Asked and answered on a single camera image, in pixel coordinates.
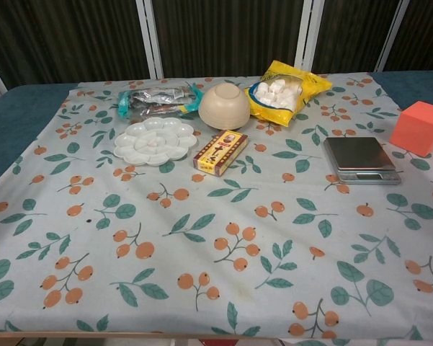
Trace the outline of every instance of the dark curtain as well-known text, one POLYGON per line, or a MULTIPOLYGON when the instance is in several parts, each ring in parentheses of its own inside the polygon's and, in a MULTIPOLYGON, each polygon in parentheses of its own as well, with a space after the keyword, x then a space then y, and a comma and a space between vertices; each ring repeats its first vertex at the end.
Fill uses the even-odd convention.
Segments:
POLYGON ((411 0, 385 71, 433 70, 433 0, 411 0))
POLYGON ((8 89, 149 78, 135 0, 0 0, 0 77, 8 89))
POLYGON ((373 71, 398 0, 326 0, 312 71, 373 71))
POLYGON ((166 77, 254 76, 293 65, 303 0, 153 0, 166 77))

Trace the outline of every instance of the foam cube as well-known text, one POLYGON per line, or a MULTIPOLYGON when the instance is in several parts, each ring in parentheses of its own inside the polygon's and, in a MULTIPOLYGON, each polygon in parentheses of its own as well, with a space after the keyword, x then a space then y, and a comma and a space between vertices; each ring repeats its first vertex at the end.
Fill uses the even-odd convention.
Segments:
POLYGON ((433 105, 418 101, 404 110, 389 140, 419 156, 433 150, 433 105))

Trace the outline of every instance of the beige bowl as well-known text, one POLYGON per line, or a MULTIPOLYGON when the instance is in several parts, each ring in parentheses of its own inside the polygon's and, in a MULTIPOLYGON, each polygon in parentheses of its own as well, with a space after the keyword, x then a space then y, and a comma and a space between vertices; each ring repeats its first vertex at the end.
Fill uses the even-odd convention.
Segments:
POLYGON ((203 95, 199 115, 205 124, 213 128, 241 128, 250 118, 248 97, 232 83, 218 84, 203 95))

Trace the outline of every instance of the tablecloth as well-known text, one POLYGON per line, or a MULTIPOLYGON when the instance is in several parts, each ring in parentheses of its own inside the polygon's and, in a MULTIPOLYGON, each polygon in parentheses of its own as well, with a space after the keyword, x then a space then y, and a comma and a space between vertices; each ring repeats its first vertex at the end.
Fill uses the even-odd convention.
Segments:
POLYGON ((192 168, 217 133, 196 114, 185 159, 112 151, 118 92, 224 79, 70 91, 0 178, 0 331, 433 340, 433 153, 388 143, 399 109, 367 74, 327 78, 289 128, 250 119, 223 177, 192 168), (327 136, 375 136, 403 183, 339 184, 327 136))

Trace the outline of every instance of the kitchen scale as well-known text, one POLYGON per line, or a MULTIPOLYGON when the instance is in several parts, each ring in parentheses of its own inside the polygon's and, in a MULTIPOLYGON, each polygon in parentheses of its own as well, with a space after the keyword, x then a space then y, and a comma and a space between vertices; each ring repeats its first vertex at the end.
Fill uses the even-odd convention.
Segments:
POLYGON ((397 185, 401 178, 374 137, 328 137, 324 142, 339 180, 345 184, 397 185))

